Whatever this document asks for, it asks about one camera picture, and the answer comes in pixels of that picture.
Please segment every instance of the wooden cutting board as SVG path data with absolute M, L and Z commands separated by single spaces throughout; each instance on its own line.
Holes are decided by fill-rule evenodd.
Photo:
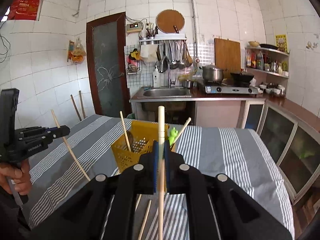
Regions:
M 230 72 L 241 70 L 240 43 L 223 39 L 214 39 L 216 67 L 225 70 L 224 78 L 231 78 Z

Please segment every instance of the sink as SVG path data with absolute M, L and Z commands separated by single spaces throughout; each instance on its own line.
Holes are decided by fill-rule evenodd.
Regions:
M 152 88 L 143 92 L 143 97 L 147 98 L 167 98 L 167 97 L 191 97 L 189 89 L 185 88 Z

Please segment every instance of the yellow plastic basket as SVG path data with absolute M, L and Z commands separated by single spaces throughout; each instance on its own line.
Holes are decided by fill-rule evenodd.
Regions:
M 164 127 L 166 140 L 168 139 L 169 125 Z M 158 140 L 158 123 L 132 121 L 130 132 L 133 135 L 133 152 L 129 152 L 124 134 L 112 145 L 111 149 L 119 167 L 120 173 L 126 168 L 139 162 L 140 155 L 152 152 L 153 141 Z

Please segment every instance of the wooden floor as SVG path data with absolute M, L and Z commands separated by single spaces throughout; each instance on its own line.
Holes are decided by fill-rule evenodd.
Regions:
M 303 204 L 292 207 L 295 239 L 297 239 L 312 221 L 315 211 L 314 204 L 320 199 L 320 189 L 313 188 L 311 196 Z

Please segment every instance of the wall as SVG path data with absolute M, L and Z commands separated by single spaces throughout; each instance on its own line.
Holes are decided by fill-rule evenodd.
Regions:
M 20 90 L 16 129 L 55 126 L 51 109 L 61 124 L 75 125 L 79 120 L 70 94 L 80 110 L 79 90 L 86 114 L 94 113 L 86 64 L 67 63 L 69 40 L 75 40 L 76 18 L 72 14 L 78 1 L 44 0 L 39 21 L 11 20 L 1 28 L 11 49 L 0 63 L 0 89 Z
M 320 18 L 309 0 L 258 0 L 267 43 L 275 35 L 286 34 L 289 58 L 287 98 L 320 116 L 320 47 L 307 49 L 310 41 L 319 42 Z
M 213 43 L 216 37 L 239 41 L 244 48 L 247 41 L 265 42 L 262 14 L 258 0 L 194 0 L 198 41 Z M 81 0 L 80 14 L 76 23 L 76 36 L 85 40 L 86 23 L 107 15 L 126 12 L 132 19 L 147 19 L 155 24 L 156 16 L 165 9 L 175 9 L 185 18 L 185 26 L 180 31 L 186 33 L 188 42 L 193 42 L 193 18 L 190 0 Z M 138 34 L 129 34 L 127 45 L 138 44 Z M 132 83 L 144 84 L 141 79 L 150 78 L 153 65 L 147 75 L 130 77 Z

